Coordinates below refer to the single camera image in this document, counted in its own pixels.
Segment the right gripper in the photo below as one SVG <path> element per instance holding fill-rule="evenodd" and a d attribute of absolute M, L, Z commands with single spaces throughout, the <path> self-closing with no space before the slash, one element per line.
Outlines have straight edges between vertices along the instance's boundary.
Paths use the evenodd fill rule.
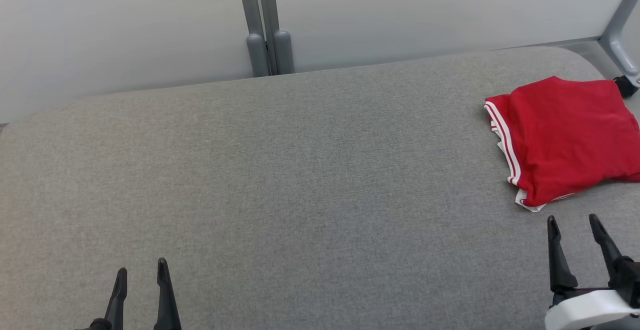
<path fill-rule="evenodd" d="M 577 288 L 562 248 L 562 234 L 554 216 L 547 218 L 551 307 L 546 329 L 639 329 L 640 264 L 622 255 L 596 214 L 590 229 L 601 248 L 609 275 L 608 288 Z"/>

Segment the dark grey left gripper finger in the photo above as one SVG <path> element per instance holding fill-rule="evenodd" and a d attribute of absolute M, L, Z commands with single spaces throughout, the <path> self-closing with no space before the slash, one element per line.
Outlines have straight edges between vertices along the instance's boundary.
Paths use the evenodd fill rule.
<path fill-rule="evenodd" d="M 110 329 L 124 329 L 124 302 L 127 297 L 127 277 L 126 268 L 120 268 L 115 278 L 114 288 L 107 303 L 104 319 L 109 321 Z"/>
<path fill-rule="evenodd" d="M 178 304 L 176 302 L 173 284 L 170 277 L 169 264 L 165 258 L 157 262 L 158 312 L 154 329 L 181 329 Z"/>

